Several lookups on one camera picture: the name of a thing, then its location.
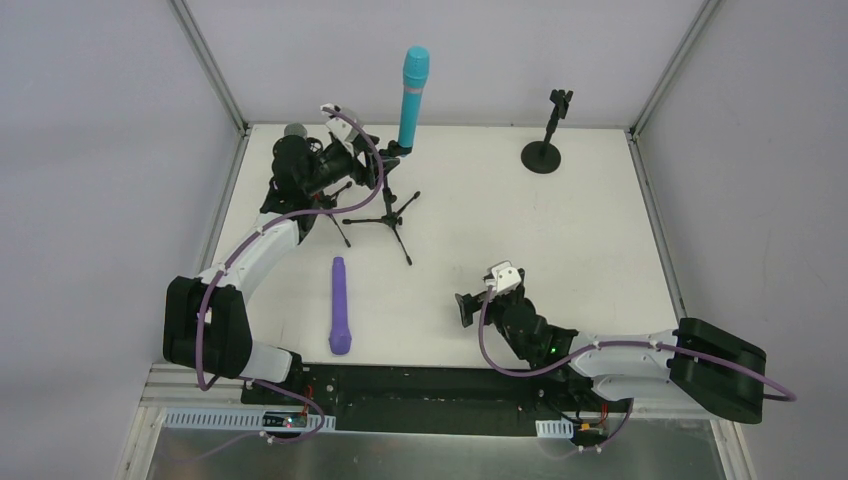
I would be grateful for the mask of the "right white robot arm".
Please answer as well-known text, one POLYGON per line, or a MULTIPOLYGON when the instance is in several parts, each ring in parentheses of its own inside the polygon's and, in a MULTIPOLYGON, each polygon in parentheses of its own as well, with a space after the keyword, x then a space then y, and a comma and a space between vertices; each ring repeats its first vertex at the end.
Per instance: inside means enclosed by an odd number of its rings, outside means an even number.
POLYGON ((493 326, 527 367, 497 364, 480 337, 486 363, 505 376, 542 377, 586 386, 610 401, 651 399, 694 403, 728 421, 762 421, 767 354, 698 318, 660 332, 599 335, 553 325, 526 295, 525 272, 509 262, 489 269, 484 291, 456 294, 462 326, 493 326))

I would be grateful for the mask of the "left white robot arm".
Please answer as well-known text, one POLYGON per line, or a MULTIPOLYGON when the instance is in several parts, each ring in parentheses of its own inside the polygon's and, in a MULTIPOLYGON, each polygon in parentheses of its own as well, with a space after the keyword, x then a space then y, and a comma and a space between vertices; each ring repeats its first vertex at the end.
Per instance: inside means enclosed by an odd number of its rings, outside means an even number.
POLYGON ((177 276, 167 287, 163 355, 194 370, 200 389, 220 378, 281 383, 298 354, 256 340, 249 300, 283 256, 299 247, 320 215, 349 212, 326 194, 341 180, 376 193, 396 154, 365 133, 333 133, 327 144, 286 133, 271 148, 268 190, 250 230, 216 265, 177 276))

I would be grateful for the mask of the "black tripod shock-mount stand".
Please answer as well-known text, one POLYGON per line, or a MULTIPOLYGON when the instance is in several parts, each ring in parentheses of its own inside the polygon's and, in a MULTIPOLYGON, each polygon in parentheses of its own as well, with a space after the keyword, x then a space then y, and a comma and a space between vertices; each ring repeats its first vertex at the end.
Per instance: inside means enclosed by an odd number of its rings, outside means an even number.
POLYGON ((315 137, 289 133, 276 141, 272 157, 272 177, 263 210, 280 215, 304 210, 304 215, 295 218, 301 239, 323 215, 335 226, 345 246, 350 247, 350 240, 330 211, 338 206, 339 196, 353 182, 347 181, 332 193, 326 191, 350 174, 353 158, 347 151, 336 141, 324 147, 315 137))

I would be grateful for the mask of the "black round-base mic stand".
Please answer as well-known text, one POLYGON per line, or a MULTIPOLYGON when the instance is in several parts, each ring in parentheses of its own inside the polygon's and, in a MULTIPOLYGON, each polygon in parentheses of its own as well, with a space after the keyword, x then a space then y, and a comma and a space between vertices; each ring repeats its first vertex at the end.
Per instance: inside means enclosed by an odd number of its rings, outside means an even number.
POLYGON ((526 169, 536 174, 550 174, 561 165, 561 153, 551 144, 552 137, 560 120, 566 118, 574 92, 572 90, 552 90, 550 101, 553 108, 545 128, 542 140, 528 143, 521 152, 521 162, 526 169))

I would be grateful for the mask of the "purple toy microphone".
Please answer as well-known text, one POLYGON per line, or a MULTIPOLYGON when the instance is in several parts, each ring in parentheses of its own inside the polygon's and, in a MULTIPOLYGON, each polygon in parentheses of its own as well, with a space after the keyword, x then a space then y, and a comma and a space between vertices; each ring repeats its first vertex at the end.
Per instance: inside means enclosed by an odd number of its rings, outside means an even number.
POLYGON ((342 257, 333 259, 331 270, 331 329, 328 338, 333 355, 349 353, 352 334, 349 327, 346 265, 342 257))

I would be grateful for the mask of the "black tripod clip stand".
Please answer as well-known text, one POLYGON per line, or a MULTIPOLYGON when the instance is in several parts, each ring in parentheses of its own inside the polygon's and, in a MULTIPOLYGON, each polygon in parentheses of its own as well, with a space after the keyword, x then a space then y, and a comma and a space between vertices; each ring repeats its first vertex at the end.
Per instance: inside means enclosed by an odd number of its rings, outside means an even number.
POLYGON ((389 181, 388 175, 391 171, 396 168, 400 164, 400 158, 412 152, 411 147, 403 147, 396 140, 391 140, 387 147, 381 149, 379 151, 382 156, 384 162, 384 175, 383 175, 383 185, 381 189, 383 204, 385 207, 385 214, 379 218, 370 218, 370 219, 343 219, 342 223, 344 225, 353 225, 353 224, 367 224, 367 223, 379 223, 384 224, 391 229, 395 238, 397 239, 399 245, 401 246, 403 253, 405 255, 406 262, 409 266, 413 265, 413 260, 409 255, 403 240, 398 232, 398 227, 403 224, 402 214, 407 209, 407 207, 415 200, 417 200, 421 192, 416 191, 412 197, 407 200, 402 206, 398 209, 395 209, 393 205, 397 201, 397 196, 393 193, 389 181))

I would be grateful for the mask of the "red glitter microphone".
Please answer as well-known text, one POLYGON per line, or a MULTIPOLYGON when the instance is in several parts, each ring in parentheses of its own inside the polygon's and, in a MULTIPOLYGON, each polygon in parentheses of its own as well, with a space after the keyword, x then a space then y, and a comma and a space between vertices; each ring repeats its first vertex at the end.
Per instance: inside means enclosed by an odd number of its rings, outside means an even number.
POLYGON ((307 140, 309 138, 308 129, 301 123, 289 123, 284 128, 283 137, 290 136, 307 140))

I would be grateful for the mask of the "teal toy microphone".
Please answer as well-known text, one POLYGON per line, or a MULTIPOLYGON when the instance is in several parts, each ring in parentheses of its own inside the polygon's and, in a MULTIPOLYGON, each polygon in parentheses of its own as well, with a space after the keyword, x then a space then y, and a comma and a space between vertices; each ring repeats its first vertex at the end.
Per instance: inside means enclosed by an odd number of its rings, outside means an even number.
POLYGON ((426 48, 412 46, 407 50, 402 68, 403 94, 397 136, 398 144, 404 149, 413 148, 429 68, 430 53, 426 48))

